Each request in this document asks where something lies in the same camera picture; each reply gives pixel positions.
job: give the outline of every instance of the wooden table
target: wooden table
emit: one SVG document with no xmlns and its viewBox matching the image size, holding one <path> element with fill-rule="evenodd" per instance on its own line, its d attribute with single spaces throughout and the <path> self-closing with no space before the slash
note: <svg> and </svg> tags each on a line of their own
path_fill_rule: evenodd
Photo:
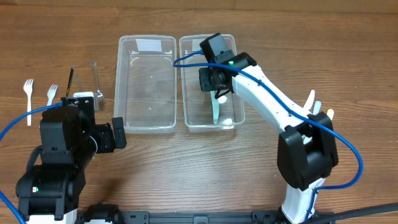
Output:
<svg viewBox="0 0 398 224">
<path fill-rule="evenodd" d="M 118 40 L 123 35 L 233 34 L 272 82 L 303 105 L 311 89 L 323 110 L 335 110 L 334 128 L 364 159 L 352 188 L 320 193 L 316 208 L 342 212 L 398 201 L 398 15 L 267 11 L 189 11 L 88 7 L 0 7 L 0 127 L 26 111 L 22 90 L 34 78 L 32 107 L 65 94 L 69 69 L 93 90 L 97 61 L 106 98 L 99 123 L 113 116 Z M 86 170 L 80 207 L 104 200 L 123 210 L 223 212 L 277 209 L 286 183 L 276 165 L 277 135 L 246 104 L 234 131 L 190 134 L 183 118 L 178 75 L 175 133 L 128 135 L 127 148 L 100 154 Z M 0 143 L 0 189 L 17 205 L 15 186 L 39 145 L 40 115 L 21 121 Z M 338 142 L 340 163 L 327 185 L 353 178 L 353 153 Z M 396 223 L 398 213 L 346 223 Z M 0 203 L 0 223 L 15 223 Z"/>
</svg>

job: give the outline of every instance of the plastic fork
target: plastic fork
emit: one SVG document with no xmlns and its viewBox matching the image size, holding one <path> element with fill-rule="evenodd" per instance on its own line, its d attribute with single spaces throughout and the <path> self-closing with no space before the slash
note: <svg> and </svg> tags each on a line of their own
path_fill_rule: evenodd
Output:
<svg viewBox="0 0 398 224">
<path fill-rule="evenodd" d="M 52 85 L 49 89 L 49 91 L 47 92 L 47 97 L 49 98 L 49 101 L 47 102 L 47 106 L 50 106 L 52 104 L 52 100 L 55 97 L 55 94 L 57 93 L 57 88 L 58 85 Z"/>
<path fill-rule="evenodd" d="M 27 95 L 27 111 L 30 112 L 32 110 L 33 78 L 26 80 L 24 91 Z M 32 115 L 27 116 L 27 125 L 32 125 Z"/>
</svg>

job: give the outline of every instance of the blue cable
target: blue cable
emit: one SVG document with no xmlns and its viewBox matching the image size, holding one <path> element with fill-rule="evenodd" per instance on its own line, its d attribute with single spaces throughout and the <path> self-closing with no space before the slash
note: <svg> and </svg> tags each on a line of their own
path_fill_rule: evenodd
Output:
<svg viewBox="0 0 398 224">
<path fill-rule="evenodd" d="M 218 64 L 218 63 L 193 63 L 193 64 L 187 64 L 187 65 L 177 65 L 177 62 L 184 60 L 186 58 L 189 58 L 193 55 L 198 55 L 198 54 L 203 54 L 202 50 L 199 50 L 197 52 L 194 52 L 192 54 L 189 54 L 185 57 L 179 58 L 176 61 L 174 61 L 173 66 L 177 67 L 177 68 L 188 68 L 188 67 L 217 67 L 217 68 L 223 68 L 223 69 L 228 69 L 232 72 L 237 72 L 240 74 L 245 75 L 246 77 L 250 78 L 251 80 L 253 80 L 254 82 L 260 84 L 264 89 L 266 89 L 271 95 L 272 97 L 275 98 L 275 100 L 291 115 L 295 116 L 298 119 L 301 119 L 302 121 L 317 127 L 323 131 L 326 131 L 328 134 L 331 134 L 332 136 L 334 136 L 335 138 L 339 139 L 342 143 L 344 143 L 346 146 L 348 146 L 352 152 L 354 153 L 354 155 L 356 156 L 357 160 L 358 160 L 358 172 L 355 175 L 354 179 L 346 184 L 343 185 L 335 185 L 335 186 L 320 186 L 320 187 L 315 187 L 312 191 L 312 195 L 311 195 L 311 201 L 310 201 L 310 206 L 307 210 L 307 213 L 305 215 L 305 221 L 308 220 L 308 217 L 311 213 L 312 207 L 314 206 L 314 202 L 315 202 L 315 195 L 318 193 L 319 190 L 336 190 L 336 189 L 346 189 L 348 187 L 351 187 L 352 185 L 354 185 L 355 183 L 357 183 L 357 181 L 359 180 L 359 178 L 361 178 L 362 172 L 363 172 L 363 161 L 362 161 L 362 157 L 359 154 L 359 152 L 355 149 L 355 147 L 349 142 L 347 141 L 343 136 L 339 135 L 338 133 L 332 131 L 331 129 L 327 128 L 326 126 L 319 124 L 315 121 L 312 121 L 311 119 L 305 118 L 299 114 L 297 114 L 296 112 L 294 112 L 293 110 L 291 110 L 267 85 L 265 85 L 263 82 L 261 82 L 260 80 L 258 80 L 257 78 L 253 77 L 252 75 L 248 74 L 247 72 L 244 72 L 240 69 L 234 68 L 234 67 L 230 67 L 227 65 L 223 65 L 223 64 Z"/>
<path fill-rule="evenodd" d="M 56 108 L 62 106 L 62 102 L 56 103 L 54 105 L 50 105 L 50 106 L 44 106 L 42 108 L 38 108 L 36 110 L 32 110 L 31 112 L 28 112 L 26 114 L 23 114 L 21 116 L 19 116 L 17 119 L 15 119 L 13 122 L 11 122 L 10 124 L 8 124 L 8 126 L 6 128 L 4 128 L 4 130 L 0 133 L 0 141 L 3 139 L 4 135 L 6 135 L 6 133 L 16 124 L 18 123 L 20 120 L 24 119 L 26 116 L 43 111 L 43 110 L 47 110 L 50 108 Z M 15 217 L 18 219 L 20 224 L 25 224 L 25 220 L 22 217 L 22 215 L 18 212 L 18 209 L 10 202 L 10 200 L 8 200 L 8 198 L 3 194 L 3 192 L 0 190 L 0 199 L 7 205 L 7 207 L 12 211 L 12 213 L 15 215 Z"/>
<path fill-rule="evenodd" d="M 8 200 L 8 198 L 0 190 L 0 199 L 7 205 L 7 207 L 12 211 L 15 217 L 18 219 L 20 224 L 25 224 L 25 220 L 22 215 L 18 212 L 18 209 Z"/>
</svg>

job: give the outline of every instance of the black cable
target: black cable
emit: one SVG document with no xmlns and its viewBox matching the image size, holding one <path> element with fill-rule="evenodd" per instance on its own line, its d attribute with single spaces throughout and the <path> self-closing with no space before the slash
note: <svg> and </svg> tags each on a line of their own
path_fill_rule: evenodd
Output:
<svg viewBox="0 0 398 224">
<path fill-rule="evenodd" d="M 333 215 L 326 215 L 324 217 L 316 218 L 313 220 L 309 220 L 307 222 L 303 222 L 302 224 L 325 224 L 337 220 L 343 220 L 347 218 L 354 218 L 354 217 L 361 217 L 365 215 L 373 215 L 377 213 L 384 213 L 384 212 L 393 212 L 398 210 L 398 202 L 396 203 L 388 203 L 384 205 L 376 205 L 366 208 L 359 208 L 348 210 L 341 213 L 336 213 Z"/>
<path fill-rule="evenodd" d="M 217 90 L 217 93 L 216 93 L 215 96 L 214 96 L 214 98 L 215 98 L 216 100 L 217 100 L 218 98 L 220 98 L 220 97 L 222 97 L 222 96 L 224 96 L 224 95 L 227 95 L 227 94 L 229 93 L 229 90 L 223 92 L 222 94 L 220 94 L 220 91 L 221 91 L 221 90 Z"/>
<path fill-rule="evenodd" d="M 43 150 L 43 146 L 37 146 L 35 149 L 33 149 L 32 153 L 30 154 L 29 160 L 27 161 L 26 164 L 26 172 L 28 173 L 33 169 L 33 166 L 40 155 L 40 153 Z"/>
</svg>

